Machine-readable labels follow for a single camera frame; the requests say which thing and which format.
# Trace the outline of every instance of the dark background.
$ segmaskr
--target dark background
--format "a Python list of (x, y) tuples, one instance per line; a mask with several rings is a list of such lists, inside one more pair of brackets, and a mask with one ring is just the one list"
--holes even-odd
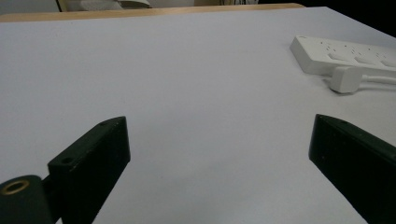
[(378, 31), (396, 37), (396, 10), (391, 6), (391, 1), (340, 1), (340, 0), (302, 0), (279, 1), (259, 0), (259, 4), (271, 3), (298, 3), (305, 7), (329, 7), (349, 18), (360, 21)]

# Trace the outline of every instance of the extension cord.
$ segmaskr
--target extension cord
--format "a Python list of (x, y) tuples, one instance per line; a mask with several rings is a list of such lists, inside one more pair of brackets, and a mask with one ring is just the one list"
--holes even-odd
[(396, 49), (297, 35), (290, 50), (305, 73), (332, 75), (334, 91), (354, 92), (361, 81), (396, 82)]

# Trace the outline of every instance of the white table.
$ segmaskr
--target white table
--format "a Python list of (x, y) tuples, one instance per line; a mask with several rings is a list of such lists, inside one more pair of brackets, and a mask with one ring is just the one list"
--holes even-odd
[(0, 23), (0, 182), (126, 116), (132, 160), (94, 223), (365, 223), (308, 159), (316, 114), (396, 146), (396, 89), (302, 72), (310, 35), (396, 48), (326, 7)]

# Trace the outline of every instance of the white power strip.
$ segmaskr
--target white power strip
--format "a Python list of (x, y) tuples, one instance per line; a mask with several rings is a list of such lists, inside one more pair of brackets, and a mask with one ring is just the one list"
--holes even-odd
[(307, 74), (332, 75), (334, 91), (356, 91), (362, 80), (396, 83), (396, 49), (297, 35), (290, 50)]

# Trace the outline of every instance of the power plug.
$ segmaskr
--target power plug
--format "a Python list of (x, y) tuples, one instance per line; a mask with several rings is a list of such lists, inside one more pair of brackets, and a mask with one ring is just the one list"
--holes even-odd
[(354, 92), (361, 81), (396, 83), (396, 49), (297, 35), (290, 50), (307, 74), (331, 75), (334, 91)]

